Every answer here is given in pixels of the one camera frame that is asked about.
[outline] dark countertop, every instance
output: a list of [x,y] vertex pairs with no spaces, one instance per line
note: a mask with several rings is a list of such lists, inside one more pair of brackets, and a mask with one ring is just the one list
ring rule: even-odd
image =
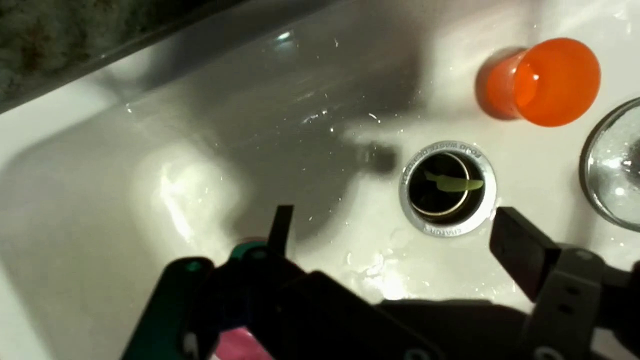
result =
[[0,0],[0,112],[239,0]]

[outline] black plastic object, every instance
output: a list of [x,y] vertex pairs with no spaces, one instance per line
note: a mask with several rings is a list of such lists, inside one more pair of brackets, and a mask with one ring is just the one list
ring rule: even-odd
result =
[[369,306],[280,255],[290,210],[280,209],[272,246],[235,246],[216,270],[202,259],[169,264],[124,359],[206,360],[235,326],[277,360],[584,360],[600,359],[590,352],[596,326],[637,355],[640,266],[622,272],[588,251],[558,248],[513,209],[498,209],[490,248],[536,302],[532,316],[469,301]]
[[513,209],[498,209],[490,251],[522,292],[536,301],[560,248]]
[[184,359],[184,325],[192,316],[203,280],[213,264],[207,259],[181,259],[168,264],[125,346],[124,360]]

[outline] sink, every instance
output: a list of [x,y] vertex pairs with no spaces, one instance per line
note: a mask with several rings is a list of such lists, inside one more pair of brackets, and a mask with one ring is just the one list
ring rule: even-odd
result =
[[[245,2],[222,21],[261,12]],[[529,311],[487,252],[491,219],[433,238],[403,216],[401,174],[440,140],[479,148],[496,202],[554,240],[618,268],[640,259],[637,234],[601,220],[578,181],[588,133],[640,91],[637,2],[322,2],[241,36],[216,24],[0,117],[0,359],[117,359],[169,260],[222,264],[268,234],[277,205],[296,207],[287,257],[369,302]],[[487,118],[481,62],[555,36],[600,58],[594,107],[551,131]]]

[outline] white ceramic surface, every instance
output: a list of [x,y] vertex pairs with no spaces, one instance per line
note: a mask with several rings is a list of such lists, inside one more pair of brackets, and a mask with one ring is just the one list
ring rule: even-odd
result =
[[[290,259],[372,302],[525,311],[487,252],[490,220],[441,240],[403,219],[401,168],[438,140],[478,146],[498,205],[558,242],[619,268],[640,259],[637,234],[596,216],[575,179],[590,129],[640,92],[640,2],[327,2],[216,48],[218,24],[0,117],[0,359],[117,359],[163,264],[224,262],[283,202],[296,205]],[[596,105],[554,131],[481,114],[479,65],[554,36],[597,54]]]

